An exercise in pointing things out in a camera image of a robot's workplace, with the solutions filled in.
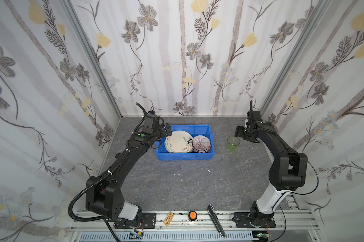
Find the cream bird pattern plate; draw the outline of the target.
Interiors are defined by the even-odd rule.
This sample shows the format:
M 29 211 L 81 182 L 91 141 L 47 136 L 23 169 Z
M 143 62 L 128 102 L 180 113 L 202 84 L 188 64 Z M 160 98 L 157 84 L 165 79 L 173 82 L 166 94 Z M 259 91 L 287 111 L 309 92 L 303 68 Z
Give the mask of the cream bird pattern plate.
M 190 153 L 193 150 L 193 137 L 186 131 L 173 131 L 165 139 L 165 148 L 169 153 Z

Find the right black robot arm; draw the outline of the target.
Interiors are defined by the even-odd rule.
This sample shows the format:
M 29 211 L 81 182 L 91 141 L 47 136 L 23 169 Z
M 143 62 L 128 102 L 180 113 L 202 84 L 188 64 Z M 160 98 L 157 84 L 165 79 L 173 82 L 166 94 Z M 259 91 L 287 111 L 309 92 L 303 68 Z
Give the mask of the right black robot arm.
M 262 120 L 259 111 L 248 112 L 244 127 L 236 128 L 235 137 L 252 143 L 263 142 L 273 156 L 268 173 L 269 186 L 253 203 L 249 216 L 252 220 L 270 219 L 287 194 L 304 186 L 307 157 L 291 148 L 270 122 Z

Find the pink glass small plate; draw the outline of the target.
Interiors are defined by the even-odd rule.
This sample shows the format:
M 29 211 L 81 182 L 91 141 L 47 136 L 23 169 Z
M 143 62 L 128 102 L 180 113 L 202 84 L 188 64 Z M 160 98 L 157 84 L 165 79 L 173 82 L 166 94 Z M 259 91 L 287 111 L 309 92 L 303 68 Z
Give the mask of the pink glass small plate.
M 197 153 L 207 153 L 210 151 L 210 139 L 203 135 L 197 135 L 193 138 L 193 150 Z

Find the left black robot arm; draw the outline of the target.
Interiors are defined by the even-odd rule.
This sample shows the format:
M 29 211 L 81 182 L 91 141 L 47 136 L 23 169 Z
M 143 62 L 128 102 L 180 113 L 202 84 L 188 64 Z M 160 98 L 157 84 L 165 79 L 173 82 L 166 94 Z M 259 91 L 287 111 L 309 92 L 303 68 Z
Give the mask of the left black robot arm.
M 86 187 L 69 203 L 69 217 L 79 222 L 125 219 L 130 221 L 133 226 L 141 224 L 142 208 L 127 202 L 123 197 L 121 187 L 137 161 L 156 142 L 171 135 L 171 126 L 165 123 L 163 118 L 153 113 L 146 114 L 125 142 L 124 151 L 116 157 L 112 166 L 99 176 L 89 177 Z M 97 216 L 86 218 L 74 213 L 74 205 L 82 196 L 86 198 L 86 210 Z

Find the green glass cup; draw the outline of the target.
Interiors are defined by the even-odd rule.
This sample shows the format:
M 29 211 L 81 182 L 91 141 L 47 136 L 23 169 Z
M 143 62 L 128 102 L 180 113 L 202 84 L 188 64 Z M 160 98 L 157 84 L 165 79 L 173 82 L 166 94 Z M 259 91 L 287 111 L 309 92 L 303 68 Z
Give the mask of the green glass cup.
M 239 144 L 240 144 L 240 139 L 238 137 L 229 136 L 227 138 L 226 150 L 229 152 L 233 152 L 237 149 Z

